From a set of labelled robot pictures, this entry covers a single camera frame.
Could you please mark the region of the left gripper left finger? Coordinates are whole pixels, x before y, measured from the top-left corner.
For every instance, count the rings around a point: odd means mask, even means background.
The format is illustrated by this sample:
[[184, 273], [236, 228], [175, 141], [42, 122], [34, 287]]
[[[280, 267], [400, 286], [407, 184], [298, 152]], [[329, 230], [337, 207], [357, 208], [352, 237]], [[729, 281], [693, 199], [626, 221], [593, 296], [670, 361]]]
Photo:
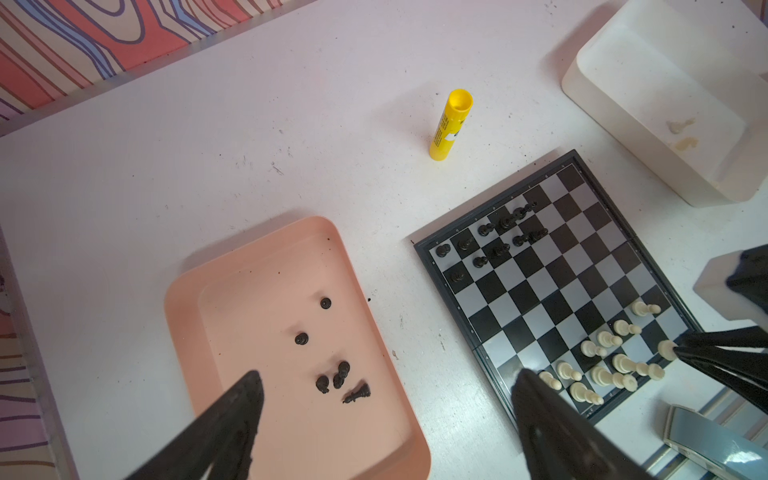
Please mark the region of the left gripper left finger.
[[248, 371], [131, 479], [246, 479], [264, 405], [260, 374]]

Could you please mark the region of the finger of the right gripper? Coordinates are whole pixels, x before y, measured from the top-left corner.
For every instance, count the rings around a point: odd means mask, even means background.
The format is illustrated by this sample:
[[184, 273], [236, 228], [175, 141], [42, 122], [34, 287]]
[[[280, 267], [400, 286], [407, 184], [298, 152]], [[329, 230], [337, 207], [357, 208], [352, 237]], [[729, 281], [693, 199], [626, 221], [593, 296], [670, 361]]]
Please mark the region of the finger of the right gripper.
[[767, 354], [741, 351], [767, 348], [767, 332], [759, 326], [718, 332], [688, 332], [673, 348], [681, 360], [716, 366], [766, 366]]
[[767, 413], [767, 354], [734, 350], [675, 350], [685, 364]]

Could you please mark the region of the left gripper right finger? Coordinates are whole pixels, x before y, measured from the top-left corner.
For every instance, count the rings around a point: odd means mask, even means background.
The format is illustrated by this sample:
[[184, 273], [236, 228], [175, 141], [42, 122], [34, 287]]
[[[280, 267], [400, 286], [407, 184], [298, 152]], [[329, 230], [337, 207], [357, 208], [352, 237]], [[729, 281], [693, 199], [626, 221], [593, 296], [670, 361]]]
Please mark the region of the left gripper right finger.
[[523, 369], [511, 389], [513, 415], [533, 479], [649, 479], [587, 420]]

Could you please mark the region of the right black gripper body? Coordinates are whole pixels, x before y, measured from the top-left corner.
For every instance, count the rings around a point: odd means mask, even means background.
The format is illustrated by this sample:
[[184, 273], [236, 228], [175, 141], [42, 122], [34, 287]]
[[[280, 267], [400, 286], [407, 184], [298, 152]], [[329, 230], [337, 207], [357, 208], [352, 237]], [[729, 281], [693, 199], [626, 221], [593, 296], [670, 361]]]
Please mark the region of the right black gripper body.
[[729, 321], [767, 329], [767, 245], [712, 258], [694, 292]]

